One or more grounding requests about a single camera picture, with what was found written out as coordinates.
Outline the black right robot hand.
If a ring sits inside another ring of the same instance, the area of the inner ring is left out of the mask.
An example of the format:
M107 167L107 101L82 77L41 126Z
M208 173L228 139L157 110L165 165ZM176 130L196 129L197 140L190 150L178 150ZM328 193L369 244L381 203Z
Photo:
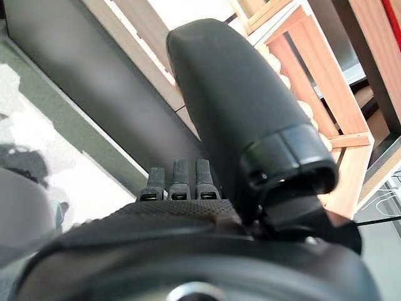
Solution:
M11 300L379 300L336 162L266 60L215 19L167 35L224 199L137 201L28 262Z

